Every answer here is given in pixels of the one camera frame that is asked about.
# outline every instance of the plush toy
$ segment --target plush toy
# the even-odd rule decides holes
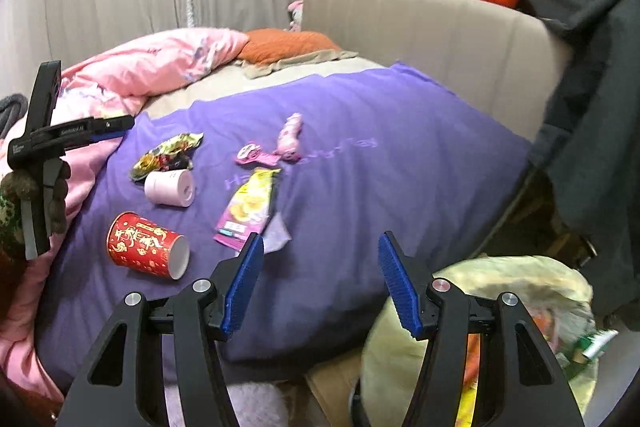
[[[304,3],[304,1],[294,1],[287,7],[289,16],[291,17],[291,23],[289,25],[289,31],[291,32],[299,32],[302,27],[302,9]]]

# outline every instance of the purple bed sheet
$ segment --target purple bed sheet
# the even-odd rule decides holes
[[[63,392],[127,293],[173,295],[233,256],[213,236],[250,172],[234,156],[250,140],[274,148],[294,112],[304,119],[304,157],[282,166],[276,200],[293,239],[267,254],[244,325],[220,346],[227,381],[295,378],[363,341],[387,295],[378,236],[392,230],[405,252],[432,271],[464,259],[513,192],[530,147],[404,64],[313,75],[196,102],[154,121],[141,114],[100,172],[38,310],[37,354]],[[182,132],[204,133],[193,155],[196,198],[189,208],[154,206],[129,180],[129,169],[144,152]],[[127,210],[189,239],[191,259],[181,280],[110,261],[105,237]],[[173,381],[172,350],[165,349],[164,357],[165,378]]]

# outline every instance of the beige upholstered headboard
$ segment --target beige upholstered headboard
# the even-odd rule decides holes
[[[305,0],[302,26],[402,60],[530,140],[571,57],[540,20],[478,0]]]

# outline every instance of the beige mattress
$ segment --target beige mattress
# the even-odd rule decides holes
[[[238,92],[279,86],[310,74],[328,76],[333,73],[355,73],[372,68],[382,68],[382,66],[366,58],[355,57],[322,64],[292,66],[268,76],[247,78],[239,66],[223,66],[188,87],[152,98],[143,110],[150,118],[160,118],[175,110],[186,109],[196,100],[217,100]]]

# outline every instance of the pink comforter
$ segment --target pink comforter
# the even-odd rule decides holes
[[[170,92],[199,80],[239,54],[244,34],[215,28],[180,29],[146,36],[96,55],[63,72],[62,92],[52,124],[94,116],[136,115],[148,97]],[[7,147],[24,132],[25,119],[9,131],[0,145],[0,178],[11,169]],[[95,177],[121,139],[105,140],[69,151],[71,166],[66,221],[76,217],[95,184]],[[62,393],[44,371],[33,343],[33,326],[40,295],[64,235],[51,238],[51,250],[29,263],[6,319],[0,323],[0,366],[20,387],[59,401]]]

